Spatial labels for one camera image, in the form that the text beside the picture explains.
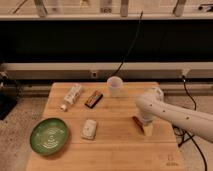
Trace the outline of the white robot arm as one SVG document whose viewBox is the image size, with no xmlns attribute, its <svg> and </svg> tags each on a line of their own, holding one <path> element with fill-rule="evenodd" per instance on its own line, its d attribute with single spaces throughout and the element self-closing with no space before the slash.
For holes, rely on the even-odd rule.
<svg viewBox="0 0 213 171">
<path fill-rule="evenodd" d="M 157 116 L 213 143 L 213 114 L 168 104 L 158 87 L 140 94 L 135 104 L 139 110 L 139 120 L 144 125 L 151 124 Z"/>
</svg>

